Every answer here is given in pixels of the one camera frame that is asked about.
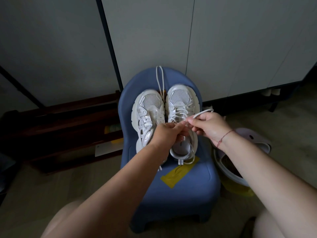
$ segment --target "person's right arm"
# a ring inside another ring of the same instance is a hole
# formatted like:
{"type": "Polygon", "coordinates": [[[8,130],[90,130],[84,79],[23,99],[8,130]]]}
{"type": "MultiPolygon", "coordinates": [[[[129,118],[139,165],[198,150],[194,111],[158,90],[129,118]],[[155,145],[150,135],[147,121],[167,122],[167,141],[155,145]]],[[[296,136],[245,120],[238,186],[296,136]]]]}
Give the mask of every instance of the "person's right arm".
{"type": "Polygon", "coordinates": [[[187,121],[194,132],[212,140],[276,220],[285,237],[317,237],[317,190],[232,130],[217,113],[187,121]]]}

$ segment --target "forearm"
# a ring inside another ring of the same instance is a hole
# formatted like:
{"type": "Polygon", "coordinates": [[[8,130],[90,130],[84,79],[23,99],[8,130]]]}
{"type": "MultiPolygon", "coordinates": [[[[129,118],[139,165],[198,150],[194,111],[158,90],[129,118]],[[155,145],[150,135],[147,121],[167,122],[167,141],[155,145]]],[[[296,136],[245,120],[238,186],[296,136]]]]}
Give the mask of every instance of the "forearm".
{"type": "Polygon", "coordinates": [[[317,191],[313,187],[236,133],[228,134],[221,145],[286,237],[316,234],[317,191]]]}
{"type": "Polygon", "coordinates": [[[90,196],[48,237],[86,238],[126,235],[133,213],[168,155],[151,144],[90,196]]]}

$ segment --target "bracelet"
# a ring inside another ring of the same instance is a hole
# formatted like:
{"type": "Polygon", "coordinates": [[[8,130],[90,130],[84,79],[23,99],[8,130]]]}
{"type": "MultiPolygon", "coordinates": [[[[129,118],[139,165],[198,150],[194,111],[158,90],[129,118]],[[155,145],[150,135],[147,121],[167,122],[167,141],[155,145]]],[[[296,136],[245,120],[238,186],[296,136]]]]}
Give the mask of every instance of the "bracelet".
{"type": "Polygon", "coordinates": [[[226,133],[226,134],[219,140],[219,142],[218,142],[216,148],[218,148],[218,146],[219,146],[219,144],[221,143],[222,139],[223,139],[228,133],[226,133]]]}

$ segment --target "white sneaker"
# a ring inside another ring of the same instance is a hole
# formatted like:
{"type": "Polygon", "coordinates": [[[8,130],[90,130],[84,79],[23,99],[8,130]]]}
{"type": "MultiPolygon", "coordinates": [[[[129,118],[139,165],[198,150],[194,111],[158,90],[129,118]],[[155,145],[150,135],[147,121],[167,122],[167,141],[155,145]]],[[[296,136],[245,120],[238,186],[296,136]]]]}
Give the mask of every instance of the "white sneaker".
{"type": "MultiPolygon", "coordinates": [[[[199,113],[199,101],[194,90],[182,84],[172,86],[167,92],[166,113],[168,122],[179,123],[187,117],[199,113]]],[[[191,164],[195,160],[195,153],[198,147],[198,138],[195,132],[189,131],[189,136],[183,141],[175,143],[170,149],[170,154],[178,159],[178,164],[191,164]]]]}
{"type": "Polygon", "coordinates": [[[156,90],[145,90],[136,98],[131,121],[139,136],[137,153],[150,142],[157,125],[165,123],[164,114],[164,102],[156,90]]]}

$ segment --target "chair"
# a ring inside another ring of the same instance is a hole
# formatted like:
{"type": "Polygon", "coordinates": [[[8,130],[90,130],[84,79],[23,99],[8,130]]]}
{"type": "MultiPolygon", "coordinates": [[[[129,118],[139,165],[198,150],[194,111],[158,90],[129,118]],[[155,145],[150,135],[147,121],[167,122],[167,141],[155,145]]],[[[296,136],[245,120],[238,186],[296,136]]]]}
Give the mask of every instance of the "chair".
{"type": "MultiPolygon", "coordinates": [[[[202,98],[195,84],[184,74],[171,68],[163,68],[166,92],[175,84],[191,87],[199,100],[202,110],[202,98]]],[[[162,87],[162,74],[158,69],[162,87]]],[[[136,97],[146,89],[158,90],[155,68],[148,68],[135,75],[125,86],[118,105],[118,112],[124,137],[121,168],[136,154],[137,132],[131,124],[132,106],[136,97]]],[[[160,178],[178,166],[178,162],[169,157],[162,165],[163,170],[157,172],[152,184],[137,208],[131,229],[135,233],[143,232],[146,223],[155,220],[166,220],[176,216],[199,215],[200,222],[205,222],[220,193],[220,180],[212,162],[208,148],[201,137],[198,137],[196,156],[200,160],[173,187],[168,187],[160,178]]]]}

